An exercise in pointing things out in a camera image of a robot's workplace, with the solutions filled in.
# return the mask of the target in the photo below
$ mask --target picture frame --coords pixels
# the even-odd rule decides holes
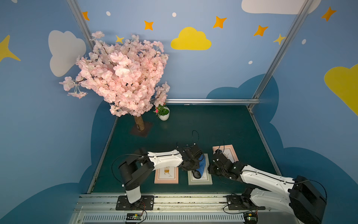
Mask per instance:
[[[179,168],[164,167],[155,170],[155,184],[177,184],[179,183]]]
[[[234,147],[232,145],[213,146],[213,154],[219,148],[220,148],[221,151],[223,151],[223,154],[226,156],[226,158],[228,158],[231,162],[234,163],[236,161],[239,161],[239,159],[237,158],[235,149],[234,149]]]
[[[209,174],[208,166],[209,166],[209,156],[207,153],[204,153],[205,156],[205,169],[203,175],[200,179],[196,179],[191,171],[188,171],[188,185],[212,185],[213,180],[211,178],[211,174]]]

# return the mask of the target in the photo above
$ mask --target pink flower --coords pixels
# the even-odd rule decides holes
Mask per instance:
[[[104,37],[105,35],[101,31],[97,31],[95,33],[92,33],[92,36],[94,38],[100,39],[100,38]]]
[[[72,80],[70,76],[65,77],[65,81],[59,83],[63,85],[63,89],[65,91],[69,91],[75,86],[75,82]]]
[[[98,40],[104,37],[101,31],[92,36],[95,46],[88,54],[89,59],[82,57],[76,61],[81,69],[76,80],[66,77],[60,82],[66,91],[75,87],[69,95],[80,99],[87,95],[80,91],[80,87],[92,89],[111,104],[110,112],[116,116],[140,116],[149,111],[155,92],[154,104],[165,104],[169,85],[156,87],[168,60],[161,42],[144,40],[141,43],[139,36],[133,35],[132,40],[127,39],[123,45],[108,45]]]

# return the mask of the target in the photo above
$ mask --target yellow cloud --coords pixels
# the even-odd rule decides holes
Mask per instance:
[[[352,68],[335,67],[324,76],[326,85],[358,115],[358,64]]]
[[[179,33],[179,37],[171,41],[170,46],[176,50],[207,50],[211,47],[211,41],[206,39],[205,33],[197,31],[193,27],[185,27]]]

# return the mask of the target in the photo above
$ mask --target yellow star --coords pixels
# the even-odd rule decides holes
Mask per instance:
[[[89,18],[88,18],[88,12],[82,12],[82,14],[83,14],[83,17],[84,17],[84,19],[85,20],[90,20]]]
[[[154,22],[150,22],[150,23],[148,23],[147,21],[144,21],[145,22],[145,30],[146,29],[150,29],[150,30],[153,30],[153,27],[152,27],[152,25],[153,25],[153,23]]]
[[[265,30],[267,29],[268,27],[262,27],[262,26],[258,26],[258,29],[257,29],[257,32],[254,34],[254,36],[256,35],[260,35],[260,36],[263,36],[263,33],[265,32]]]
[[[226,20],[226,18],[220,19],[219,17],[216,17],[216,23],[215,23],[215,25],[213,26],[213,28],[215,28],[215,27],[220,27],[220,28],[222,29],[225,20]]]
[[[0,43],[0,62],[3,58],[13,58],[15,60],[21,61],[18,57],[16,57],[16,55],[14,55],[9,50],[9,40],[10,40],[10,35],[5,37],[5,39]]]
[[[116,35],[116,37],[117,37],[117,41],[116,41],[116,43],[117,43],[117,42],[121,42],[121,43],[123,44],[122,40],[124,39],[124,37],[119,38],[117,35]]]
[[[281,41],[282,41],[283,39],[285,39],[285,38],[286,38],[286,37],[281,37],[281,34],[280,34],[279,38],[278,38],[277,40],[275,40],[274,42],[278,42],[279,45],[281,45]]]
[[[321,17],[321,19],[326,19],[326,21],[328,21],[329,18],[331,17],[331,15],[332,15],[333,13],[335,13],[336,11],[337,11],[337,10],[331,10],[331,7],[329,7],[328,10],[327,10],[327,12],[326,12],[326,14],[324,14],[324,15]]]

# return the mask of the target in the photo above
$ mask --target vent grille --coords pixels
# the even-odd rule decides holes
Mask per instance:
[[[83,224],[99,224],[99,223],[123,223],[126,219],[126,213],[122,215],[108,213],[88,213],[83,217]],[[223,222],[223,221],[242,221],[242,214],[222,214],[222,213],[164,213],[164,214],[148,214],[146,223],[175,223],[175,222]]]

